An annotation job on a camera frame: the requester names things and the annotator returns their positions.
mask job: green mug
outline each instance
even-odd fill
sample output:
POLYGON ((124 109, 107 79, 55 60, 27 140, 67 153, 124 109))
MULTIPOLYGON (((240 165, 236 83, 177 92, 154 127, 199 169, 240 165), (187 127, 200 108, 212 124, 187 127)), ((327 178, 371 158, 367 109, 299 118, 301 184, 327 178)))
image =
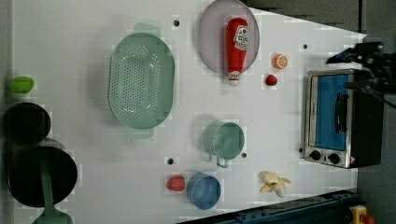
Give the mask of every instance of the green mug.
POLYGON ((205 129, 205 148, 210 154, 217 157, 219 167, 227 168, 228 161, 241 153, 244 144, 244 132, 235 123, 216 120, 205 129))

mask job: toaster oven knob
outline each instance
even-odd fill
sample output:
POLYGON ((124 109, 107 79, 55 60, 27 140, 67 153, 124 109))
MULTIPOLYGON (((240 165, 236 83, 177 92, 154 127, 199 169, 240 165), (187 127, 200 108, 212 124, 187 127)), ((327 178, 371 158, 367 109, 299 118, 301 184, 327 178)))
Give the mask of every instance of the toaster oven knob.
POLYGON ((315 161, 318 161, 320 159, 320 152, 314 150, 311 152, 311 154, 309 154, 310 157, 312 157, 312 159, 314 159, 315 161))
POLYGON ((337 154, 332 154, 328 158, 332 164, 337 164, 340 162, 340 157, 337 154))

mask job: toaster oven door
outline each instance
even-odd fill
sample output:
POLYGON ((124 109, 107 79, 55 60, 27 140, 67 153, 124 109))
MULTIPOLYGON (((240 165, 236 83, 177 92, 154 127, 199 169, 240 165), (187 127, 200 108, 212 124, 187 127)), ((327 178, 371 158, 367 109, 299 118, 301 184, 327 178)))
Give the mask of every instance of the toaster oven door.
POLYGON ((348 75, 317 76, 311 79, 311 123, 309 146, 346 150, 348 75))

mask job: toaster oven window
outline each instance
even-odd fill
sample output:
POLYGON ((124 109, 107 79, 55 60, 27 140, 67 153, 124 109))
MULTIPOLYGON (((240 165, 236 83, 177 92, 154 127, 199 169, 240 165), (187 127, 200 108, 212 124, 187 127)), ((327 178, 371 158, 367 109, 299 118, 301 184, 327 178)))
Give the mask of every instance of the toaster oven window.
POLYGON ((346 133, 335 129, 337 95, 347 94, 343 87, 348 82, 347 75, 318 77, 318 100, 315 147, 346 150, 346 133))

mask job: colander handle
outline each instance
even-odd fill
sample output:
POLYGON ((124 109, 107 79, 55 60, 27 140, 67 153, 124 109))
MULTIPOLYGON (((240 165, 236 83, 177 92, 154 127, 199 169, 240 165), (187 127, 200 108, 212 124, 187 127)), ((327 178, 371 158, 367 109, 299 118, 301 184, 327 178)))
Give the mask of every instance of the colander handle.
POLYGON ((138 22, 134 26, 134 33, 147 33, 161 38, 161 31, 157 26, 144 22, 138 22))
POLYGON ((148 139, 154 135, 154 129, 138 130, 133 128, 127 129, 128 136, 132 139, 148 139))

